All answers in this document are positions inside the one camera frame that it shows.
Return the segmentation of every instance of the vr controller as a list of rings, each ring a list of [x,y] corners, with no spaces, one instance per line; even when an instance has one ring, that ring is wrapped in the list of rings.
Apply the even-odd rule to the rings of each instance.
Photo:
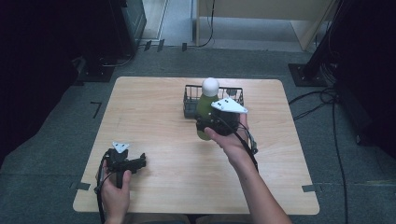
[[[230,97],[213,102],[211,106],[213,109],[210,113],[210,119],[204,119],[200,115],[195,116],[198,131],[203,132],[205,127],[209,127],[216,133],[227,136],[237,131],[239,114],[248,112],[246,108]]]
[[[122,177],[123,173],[130,170],[132,174],[135,174],[137,170],[146,166],[146,154],[143,153],[139,159],[129,161],[128,149],[124,149],[122,152],[118,152],[115,148],[110,148],[105,156],[107,170],[111,173],[117,174],[116,186],[122,188]]]
[[[217,109],[213,109],[210,119],[203,119],[199,115],[196,115],[195,119],[198,131],[203,132],[206,127],[209,127],[223,136],[236,132],[239,126],[239,114],[223,112]]]

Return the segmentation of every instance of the finger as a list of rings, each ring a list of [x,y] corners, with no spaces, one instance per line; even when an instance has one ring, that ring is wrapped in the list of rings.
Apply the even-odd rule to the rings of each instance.
[[[129,182],[131,182],[132,173],[131,171],[127,170],[124,172],[122,177],[122,191],[129,192]]]
[[[212,139],[213,141],[216,142],[216,139],[218,138],[218,134],[211,128],[205,128],[204,129],[205,133],[207,134],[207,136],[210,137],[210,139]]]

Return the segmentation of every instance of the white cap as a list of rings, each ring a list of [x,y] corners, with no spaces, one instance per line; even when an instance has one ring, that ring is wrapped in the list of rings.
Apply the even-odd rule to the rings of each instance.
[[[211,97],[219,93],[219,82],[213,77],[209,77],[202,82],[202,93]]]

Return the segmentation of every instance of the human hand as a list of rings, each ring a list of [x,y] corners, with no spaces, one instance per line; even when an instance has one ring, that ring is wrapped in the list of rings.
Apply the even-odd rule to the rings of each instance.
[[[109,175],[106,168],[106,160],[103,163],[104,178]],[[103,183],[101,189],[102,201],[105,211],[107,213],[106,223],[122,223],[130,203],[129,182],[131,181],[132,173],[127,170],[122,177],[122,189],[117,188],[107,178]]]
[[[242,137],[242,139],[248,143],[248,135],[246,130],[248,130],[248,115],[240,114],[239,122],[242,125],[239,125],[237,133]],[[237,165],[239,162],[250,161],[248,153],[246,152],[244,146],[241,141],[234,133],[231,133],[227,136],[220,135],[216,133],[213,129],[206,127],[205,133],[215,141],[221,148],[223,148],[225,154],[228,157],[228,160],[232,166]]]

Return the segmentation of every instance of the cable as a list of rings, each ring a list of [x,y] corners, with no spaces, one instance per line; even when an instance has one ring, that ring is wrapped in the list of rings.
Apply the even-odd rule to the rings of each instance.
[[[320,72],[323,74],[323,76],[326,77],[327,80],[329,80],[332,84],[336,82],[336,78],[332,75],[333,74],[333,69],[331,64],[329,63],[322,63],[320,65]]]
[[[239,141],[241,141],[242,146],[245,148],[245,151],[247,152],[247,154],[249,155],[249,157],[251,158],[251,160],[253,161],[254,166],[256,167],[257,172],[259,172],[259,166],[257,164],[256,159],[254,158],[253,155],[253,150],[252,148],[250,148],[248,146],[248,143],[241,137],[241,135],[239,135],[239,133],[234,130],[232,127],[230,127],[230,125],[222,118],[214,115],[213,113],[211,114],[211,116],[215,117],[216,119],[220,120],[221,123],[223,123],[228,129],[230,129],[230,131],[233,132],[233,134],[235,134],[235,136],[239,139]]]
[[[104,180],[102,180],[102,178],[103,178],[103,163],[104,163],[105,158],[106,158],[107,155],[108,155],[108,153],[106,152],[105,155],[102,157],[102,159],[100,161],[100,166],[99,166],[99,169],[98,169],[98,177],[97,177],[97,180],[96,180],[96,188],[94,189],[94,191],[96,193],[96,200],[98,202],[99,215],[100,215],[100,219],[101,219],[102,223],[105,223],[106,219],[105,219],[105,211],[104,211],[103,206],[102,206],[102,193],[101,193],[101,190],[102,190],[103,183],[105,183],[105,181],[111,175],[114,174],[114,173],[110,173],[110,174],[108,174],[105,177]]]
[[[296,101],[299,101],[299,100],[305,98],[308,95],[319,93],[320,101],[322,102],[320,105],[317,105],[313,109],[307,110],[307,111],[297,115],[296,117],[293,118],[293,120],[301,119],[301,118],[309,115],[310,113],[318,110],[319,108],[323,107],[324,105],[332,104],[334,102],[334,99],[335,99],[335,95],[332,95],[333,92],[334,92],[333,88],[326,88],[323,91],[311,91],[309,93],[297,96],[296,98],[294,98],[291,101],[289,101],[289,105],[291,105],[291,104],[295,103]],[[331,99],[330,100],[325,100],[324,99],[325,95],[330,96]]]
[[[339,146],[338,146],[338,138],[337,138],[337,131],[336,131],[336,124],[335,124],[335,104],[338,103],[338,96],[336,94],[332,94],[335,93],[335,90],[333,88],[327,88],[323,91],[311,91],[309,93],[303,94],[301,96],[298,96],[296,98],[294,98],[293,100],[291,100],[289,102],[289,105],[295,103],[296,101],[303,99],[305,96],[307,95],[311,95],[311,94],[315,94],[315,93],[319,93],[319,98],[320,101],[322,102],[320,105],[316,106],[315,108],[308,110],[302,114],[300,114],[299,116],[293,118],[294,120],[300,119],[310,113],[312,113],[313,111],[321,108],[324,105],[327,104],[332,104],[332,134],[333,134],[333,139],[334,139],[334,145],[335,145],[335,151],[337,154],[337,160],[338,160],[338,164],[340,166],[340,172],[341,172],[341,177],[342,177],[342,181],[343,181],[343,192],[344,192],[344,207],[345,207],[345,223],[348,223],[348,202],[347,202],[347,180],[346,180],[346,176],[345,176],[345,172],[344,172],[344,166],[343,163],[341,161],[341,156],[340,156],[340,150],[339,150]],[[331,96],[330,100],[325,100],[324,96]]]
[[[127,64],[131,59],[134,57],[133,54],[123,63],[116,63],[116,64],[101,64],[103,67],[119,67]]]
[[[212,39],[212,37],[213,37],[213,17],[214,17],[214,15],[215,15],[215,2],[216,2],[216,0],[213,0],[213,4],[212,4],[212,15],[211,15],[210,24],[209,24],[209,27],[210,27],[210,37],[209,37],[209,39],[206,41],[206,43],[204,43],[203,45],[197,46],[196,48],[201,48],[201,47],[206,46],[206,45],[210,42],[210,40]]]
[[[253,153],[253,155],[256,154],[257,152],[259,152],[259,150],[257,149],[257,143],[256,143],[256,141],[254,141],[253,135],[250,133],[248,128],[243,123],[239,122],[239,124],[242,125],[242,127],[244,128],[244,130],[247,134],[247,137],[248,137],[248,139],[250,141],[250,145],[251,145],[251,152]]]
[[[348,208],[347,208],[347,182],[346,182],[346,176],[344,173],[344,166],[343,166],[343,163],[341,162],[340,150],[338,148],[337,131],[335,128],[335,101],[332,103],[332,133],[334,136],[334,144],[335,144],[335,151],[337,153],[338,164],[340,165],[341,177],[343,179],[345,220],[346,220],[346,224],[347,224],[348,220],[349,220]]]

